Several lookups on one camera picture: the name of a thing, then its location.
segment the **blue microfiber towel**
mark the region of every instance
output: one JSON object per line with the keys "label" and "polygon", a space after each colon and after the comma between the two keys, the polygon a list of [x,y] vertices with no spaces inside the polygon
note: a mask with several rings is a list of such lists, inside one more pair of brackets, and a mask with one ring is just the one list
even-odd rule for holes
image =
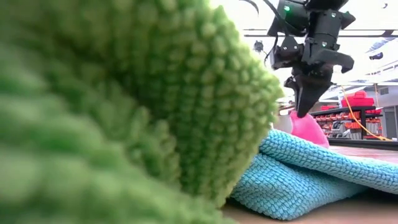
{"label": "blue microfiber towel", "polygon": [[292,220],[368,188],[398,194],[398,165],[343,156],[272,130],[231,197],[256,212]]}

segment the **green microfiber cloth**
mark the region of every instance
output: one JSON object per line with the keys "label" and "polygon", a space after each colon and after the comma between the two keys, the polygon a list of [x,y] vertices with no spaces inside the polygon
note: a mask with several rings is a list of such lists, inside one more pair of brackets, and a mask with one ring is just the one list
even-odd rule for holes
{"label": "green microfiber cloth", "polygon": [[226,223],[282,95],[202,0],[0,2],[2,223]]}

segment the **wooden table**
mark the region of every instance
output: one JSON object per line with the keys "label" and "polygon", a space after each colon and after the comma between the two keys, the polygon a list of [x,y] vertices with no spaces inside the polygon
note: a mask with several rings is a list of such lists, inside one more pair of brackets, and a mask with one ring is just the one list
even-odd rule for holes
{"label": "wooden table", "polygon": [[[330,150],[355,157],[371,157],[398,163],[398,151],[361,149],[331,146]],[[226,217],[241,224],[286,223],[252,212],[236,202],[229,202],[223,208]],[[397,224],[398,196],[369,190],[353,198],[331,203],[313,210],[292,224]]]}

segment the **towel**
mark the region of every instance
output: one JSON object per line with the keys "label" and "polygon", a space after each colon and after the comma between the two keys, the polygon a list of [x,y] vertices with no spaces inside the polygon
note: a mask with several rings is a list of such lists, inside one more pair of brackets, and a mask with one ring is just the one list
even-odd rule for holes
{"label": "towel", "polygon": [[337,154],[274,129],[231,197],[258,213],[293,220],[368,188],[398,194],[398,165]]}

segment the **robotic arm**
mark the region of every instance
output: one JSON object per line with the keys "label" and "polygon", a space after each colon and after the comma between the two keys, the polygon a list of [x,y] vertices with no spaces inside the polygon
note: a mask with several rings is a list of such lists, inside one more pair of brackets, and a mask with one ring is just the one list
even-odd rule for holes
{"label": "robotic arm", "polygon": [[[341,65],[342,73],[353,68],[354,60],[337,52],[340,46],[336,42],[340,29],[355,17],[338,11],[348,0],[279,0],[277,9],[264,1],[275,12],[268,35],[285,33],[281,46],[270,52],[271,67],[292,68],[284,86],[295,92],[295,109],[302,118],[332,85],[334,65]],[[305,37],[305,42],[298,44],[294,37]]]}

